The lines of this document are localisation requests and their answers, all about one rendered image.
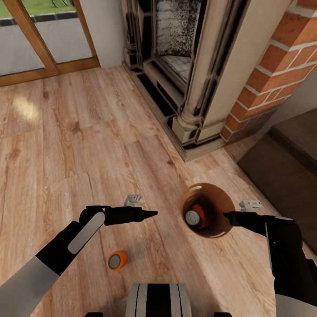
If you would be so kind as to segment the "trash can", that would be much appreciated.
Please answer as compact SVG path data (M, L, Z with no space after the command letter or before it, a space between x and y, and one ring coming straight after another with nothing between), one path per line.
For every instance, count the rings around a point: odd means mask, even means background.
M202 188L189 192L191 188L196 186L202 186ZM200 232L197 231L198 229L192 228L185 220L186 213L191 210L190 207L198 203L202 206L210 223L208 230ZM233 226L230 225L230 220L223 213L236 211L229 195L220 187L210 183L193 184L188 187L180 199L179 210L185 225L197 236L207 239L217 239L227 235Z

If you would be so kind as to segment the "can of soda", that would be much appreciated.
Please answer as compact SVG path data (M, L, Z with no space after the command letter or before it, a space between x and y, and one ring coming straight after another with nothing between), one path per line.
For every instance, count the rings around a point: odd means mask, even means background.
M195 210L190 210L185 215L186 222L195 229L199 229L202 226L202 218L200 214Z
M206 215L203 211L202 206L198 203L191 206L190 209L197 211L200 214L203 221L202 226L197 231L200 232L200 231L208 230L210 228L210 223L208 222L208 219L206 218Z
M115 251L109 256L108 267L112 271L117 271L126 264L127 260L128 256L125 251Z

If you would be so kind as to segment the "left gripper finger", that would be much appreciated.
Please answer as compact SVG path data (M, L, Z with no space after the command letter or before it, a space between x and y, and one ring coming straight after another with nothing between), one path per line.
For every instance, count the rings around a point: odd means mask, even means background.
M142 220L149 218L149 217L153 217L155 215L157 215L158 212L157 211L147 211L147 210L143 210L142 212Z

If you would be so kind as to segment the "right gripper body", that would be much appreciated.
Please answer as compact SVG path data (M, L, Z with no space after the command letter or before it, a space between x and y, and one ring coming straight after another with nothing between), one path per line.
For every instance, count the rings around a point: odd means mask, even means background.
M237 212L237 211L230 211L227 213L230 215L230 225L235 226L242 226L246 229L254 231L252 224L252 219L254 216L257 215L255 212ZM254 231L256 233L256 231Z

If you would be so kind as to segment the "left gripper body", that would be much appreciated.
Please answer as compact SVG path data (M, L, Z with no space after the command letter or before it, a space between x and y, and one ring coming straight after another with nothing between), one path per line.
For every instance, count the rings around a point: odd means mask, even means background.
M130 223L130 222L142 222L142 207L121 206L120 220L118 224Z

